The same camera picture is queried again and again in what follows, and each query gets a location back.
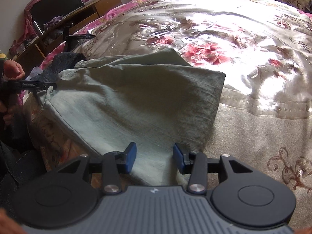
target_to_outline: white logo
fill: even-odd
[[[159,192],[159,190],[157,189],[157,188],[153,188],[153,189],[151,189],[151,190],[149,190],[150,192],[152,192],[152,193],[157,193],[157,192]]]

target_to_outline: floral bedspread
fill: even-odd
[[[193,66],[224,72],[204,152],[211,158],[234,155],[286,184],[297,198],[291,226],[311,226],[310,15],[272,0],[135,0],[127,6],[87,26],[84,30],[95,26],[96,37],[75,51],[95,59],[170,47]],[[24,107],[48,169],[85,153],[41,114],[33,96]],[[209,180],[217,184],[215,176]]]

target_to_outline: television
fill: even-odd
[[[30,9],[32,21],[36,21],[41,31],[44,24],[58,16],[66,16],[84,6],[82,0],[41,0]]]

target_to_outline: silver bolt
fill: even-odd
[[[205,190],[205,187],[201,184],[191,184],[190,190],[193,192],[202,192]]]
[[[116,193],[119,191],[119,187],[116,185],[107,185],[104,187],[105,192]]]

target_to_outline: wooden desk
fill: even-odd
[[[64,26],[73,25],[70,34],[74,34],[87,24],[104,16],[111,9],[121,5],[121,0],[96,0],[67,15],[63,20],[31,43],[26,50],[17,57],[16,61],[23,67],[27,77],[32,69],[40,66],[46,56],[63,42],[63,35],[54,40],[50,45],[44,44],[44,39],[55,29],[63,29]]]

